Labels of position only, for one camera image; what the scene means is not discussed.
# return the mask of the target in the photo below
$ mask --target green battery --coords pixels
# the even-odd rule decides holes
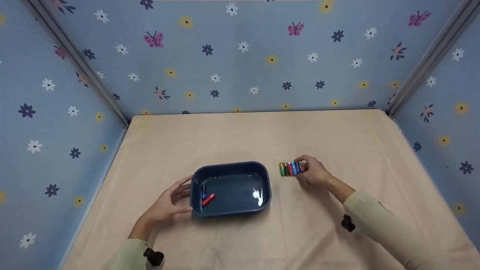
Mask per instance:
[[[288,171],[288,165],[286,162],[283,163],[283,170],[285,171],[285,176],[290,175],[290,172]]]
[[[280,163],[278,164],[278,166],[280,167],[280,174],[281,174],[282,176],[285,176],[285,169],[284,169],[284,167],[283,167],[283,163],[280,162]]]

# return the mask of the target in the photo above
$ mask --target blue plastic tray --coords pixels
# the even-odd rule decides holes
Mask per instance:
[[[202,207],[202,184],[215,199]],[[264,210],[271,200],[268,172],[256,161],[210,165],[199,168],[192,179],[190,206],[200,217],[219,217]]]

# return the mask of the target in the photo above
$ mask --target wall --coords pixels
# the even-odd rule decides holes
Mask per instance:
[[[472,242],[480,247],[480,16],[396,121]]]
[[[127,117],[385,109],[458,5],[451,0],[43,2],[104,77]],[[427,12],[420,26],[408,26],[417,11],[431,16],[426,18]],[[297,36],[289,27],[300,22]],[[147,32],[161,32],[161,42]]]
[[[21,1],[0,40],[0,268],[55,269],[124,126]]]

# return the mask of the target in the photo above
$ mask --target pink butterfly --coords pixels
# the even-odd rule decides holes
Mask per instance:
[[[153,36],[148,32],[147,32],[147,34],[148,34],[148,36],[144,35],[144,39],[148,43],[148,46],[150,46],[151,48],[153,48],[153,47],[163,48],[163,43],[162,43],[163,33],[162,32],[157,33],[155,31]]]
[[[410,18],[408,19],[408,25],[419,27],[423,21],[430,17],[431,14],[432,12],[425,11],[422,15],[420,15],[420,11],[417,11],[417,15],[410,15]]]
[[[63,51],[58,48],[57,46],[54,46],[56,49],[55,49],[55,54],[58,55],[60,58],[62,58],[63,60],[65,60],[65,58],[67,58],[65,56],[65,54],[63,53]]]
[[[300,32],[304,28],[305,24],[303,24],[303,23],[301,24],[300,22],[296,26],[295,26],[294,23],[292,23],[292,24],[293,25],[288,26],[288,35],[289,36],[293,36],[293,35],[300,36]]]

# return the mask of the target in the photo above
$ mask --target sleeve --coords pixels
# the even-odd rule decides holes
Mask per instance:
[[[144,252],[147,242],[140,239],[127,239],[116,251],[108,270],[145,270],[147,258]]]
[[[362,191],[354,192],[343,205],[352,223],[381,244],[407,270],[452,270],[450,263],[426,239]]]

